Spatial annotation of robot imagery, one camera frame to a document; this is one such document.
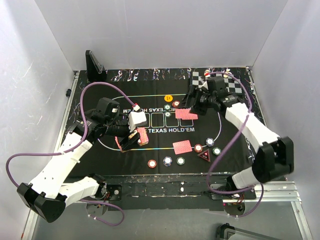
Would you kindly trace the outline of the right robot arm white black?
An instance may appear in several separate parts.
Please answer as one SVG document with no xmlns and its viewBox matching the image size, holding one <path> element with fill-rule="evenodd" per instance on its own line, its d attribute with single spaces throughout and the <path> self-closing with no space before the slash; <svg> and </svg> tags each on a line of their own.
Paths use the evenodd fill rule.
<svg viewBox="0 0 320 240">
<path fill-rule="evenodd" d="M 232 74 L 221 71 L 192 76 L 187 93 L 178 108 L 189 109 L 190 113 L 201 116 L 204 116 L 208 109 L 214 109 L 238 129 L 209 168 L 211 171 L 241 135 L 250 142 L 256 153 L 252 165 L 229 176 L 225 190 L 209 188 L 215 194 L 237 199 L 255 185 L 292 173 L 294 143 L 289 137 L 280 137 L 260 122 L 252 112 L 252 102 L 244 103 L 241 97 L 229 93 L 226 78 L 239 81 Z"/>
</svg>

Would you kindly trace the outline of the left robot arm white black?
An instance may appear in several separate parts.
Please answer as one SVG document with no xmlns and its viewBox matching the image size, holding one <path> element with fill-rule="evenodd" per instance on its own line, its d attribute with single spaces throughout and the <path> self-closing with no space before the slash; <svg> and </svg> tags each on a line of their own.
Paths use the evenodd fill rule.
<svg viewBox="0 0 320 240">
<path fill-rule="evenodd" d="M 109 196 L 106 180 L 95 173 L 64 185 L 64 181 L 80 163 L 81 158 L 104 135 L 120 140 L 121 150 L 140 145 L 140 130 L 147 119 L 137 104 L 132 112 L 123 114 L 120 104 L 103 97 L 95 109 L 82 112 L 69 129 L 64 142 L 43 170 L 29 183 L 21 183 L 17 193 L 32 211 L 48 223 L 56 221 L 69 205 L 87 197 L 106 200 Z"/>
</svg>

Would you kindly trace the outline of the red backed card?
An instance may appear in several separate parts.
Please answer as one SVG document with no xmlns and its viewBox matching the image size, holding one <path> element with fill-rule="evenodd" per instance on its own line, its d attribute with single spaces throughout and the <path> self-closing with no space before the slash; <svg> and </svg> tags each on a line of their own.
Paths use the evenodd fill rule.
<svg viewBox="0 0 320 240">
<path fill-rule="evenodd" d="M 181 113 L 180 118 L 182 120 L 197 120 L 198 115 L 195 113 L 190 113 L 190 112 L 184 111 L 183 113 Z"/>
<path fill-rule="evenodd" d="M 173 142 L 172 146 L 173 146 L 174 153 L 176 155 L 189 153 L 193 151 L 193 148 L 189 140 Z"/>
<path fill-rule="evenodd" d="M 175 118 L 182 120 L 192 120 L 194 117 L 190 113 L 190 108 L 177 108 L 175 110 Z"/>
</svg>

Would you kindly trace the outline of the red poker chip stack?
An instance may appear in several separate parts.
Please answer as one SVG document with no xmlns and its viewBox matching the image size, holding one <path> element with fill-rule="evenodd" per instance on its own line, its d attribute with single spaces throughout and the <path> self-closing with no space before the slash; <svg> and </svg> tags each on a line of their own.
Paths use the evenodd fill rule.
<svg viewBox="0 0 320 240">
<path fill-rule="evenodd" d="M 147 166 L 151 169 L 155 168 L 157 166 L 157 162 L 153 159 L 149 160 L 147 163 Z"/>
</svg>

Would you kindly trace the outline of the yellow dealer button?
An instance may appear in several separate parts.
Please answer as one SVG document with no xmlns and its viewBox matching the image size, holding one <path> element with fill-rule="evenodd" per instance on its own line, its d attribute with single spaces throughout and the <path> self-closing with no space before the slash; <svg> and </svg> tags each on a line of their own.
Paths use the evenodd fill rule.
<svg viewBox="0 0 320 240">
<path fill-rule="evenodd" d="M 172 102 L 173 99 L 174 99 L 173 96 L 170 95 L 170 94 L 167 94 L 167 95 L 164 96 L 164 100 L 165 100 L 167 103 Z"/>
</svg>

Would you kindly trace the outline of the red playing card deck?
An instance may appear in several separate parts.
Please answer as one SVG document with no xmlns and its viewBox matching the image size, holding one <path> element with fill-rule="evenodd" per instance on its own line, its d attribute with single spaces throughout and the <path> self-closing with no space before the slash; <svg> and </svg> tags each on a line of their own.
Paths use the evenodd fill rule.
<svg viewBox="0 0 320 240">
<path fill-rule="evenodd" d="M 139 137 L 139 140 L 138 140 L 138 147 L 141 147 L 143 145 L 146 145 L 149 143 L 149 138 L 148 138 L 148 135 L 147 135 L 147 131 L 145 128 L 143 127 L 137 127 L 133 132 L 129 132 L 126 136 L 124 137 L 127 137 L 129 136 L 130 138 L 133 137 L 134 135 L 138 135 Z M 119 145 L 119 138 L 124 138 L 124 137 L 118 137 L 116 136 L 115 137 L 115 142 L 118 146 L 118 148 L 120 149 L 120 145 Z"/>
</svg>

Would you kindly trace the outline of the green poker chip stack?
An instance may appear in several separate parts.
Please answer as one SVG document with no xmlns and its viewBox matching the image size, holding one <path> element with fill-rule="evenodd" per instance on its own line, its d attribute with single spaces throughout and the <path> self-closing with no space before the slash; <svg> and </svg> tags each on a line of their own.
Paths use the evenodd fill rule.
<svg viewBox="0 0 320 240">
<path fill-rule="evenodd" d="M 179 165 L 179 166 L 182 166 L 185 164 L 185 159 L 183 157 L 178 157 L 176 159 L 176 163 Z"/>
</svg>

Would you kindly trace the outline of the black triangular all-in marker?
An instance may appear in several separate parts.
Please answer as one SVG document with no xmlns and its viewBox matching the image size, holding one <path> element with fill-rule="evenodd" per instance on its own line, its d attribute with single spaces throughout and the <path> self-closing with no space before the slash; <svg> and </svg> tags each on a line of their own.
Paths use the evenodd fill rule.
<svg viewBox="0 0 320 240">
<path fill-rule="evenodd" d="M 209 149 L 206 149 L 206 150 L 200 152 L 197 156 L 200 157 L 201 159 L 209 162 L 209 163 L 211 162 L 210 150 Z"/>
</svg>

